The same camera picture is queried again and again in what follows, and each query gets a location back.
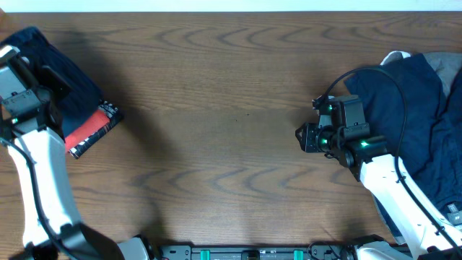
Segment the navy blue shorts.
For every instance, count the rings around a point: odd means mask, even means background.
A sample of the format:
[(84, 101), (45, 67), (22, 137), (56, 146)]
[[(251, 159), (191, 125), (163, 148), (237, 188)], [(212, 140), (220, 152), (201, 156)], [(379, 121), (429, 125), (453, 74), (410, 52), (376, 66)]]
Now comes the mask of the navy blue shorts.
[(101, 89), (36, 27), (26, 27), (1, 41), (19, 49), (40, 85), (55, 92), (63, 116), (64, 136), (70, 135), (98, 109)]

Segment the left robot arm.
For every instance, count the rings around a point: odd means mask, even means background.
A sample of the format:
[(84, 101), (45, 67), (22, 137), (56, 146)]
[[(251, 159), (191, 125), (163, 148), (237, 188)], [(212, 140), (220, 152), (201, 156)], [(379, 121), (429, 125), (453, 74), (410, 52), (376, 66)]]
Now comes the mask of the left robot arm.
[(14, 259), (153, 259), (140, 235), (116, 243), (82, 222), (66, 170), (55, 98), (69, 86), (51, 68), (44, 87), (17, 49), (1, 50), (1, 144), (16, 166), (25, 210), (24, 249)]

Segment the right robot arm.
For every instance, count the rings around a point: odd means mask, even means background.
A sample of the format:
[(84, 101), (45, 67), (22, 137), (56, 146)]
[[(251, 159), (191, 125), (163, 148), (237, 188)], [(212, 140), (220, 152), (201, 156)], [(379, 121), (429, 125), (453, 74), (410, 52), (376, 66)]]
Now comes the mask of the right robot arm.
[(322, 152), (350, 170), (380, 202), (402, 234), (410, 253), (385, 241), (358, 243), (354, 259), (460, 259), (461, 231), (450, 223), (416, 185), (384, 136), (373, 136), (356, 95), (313, 101), (319, 120), (295, 132), (302, 151)]

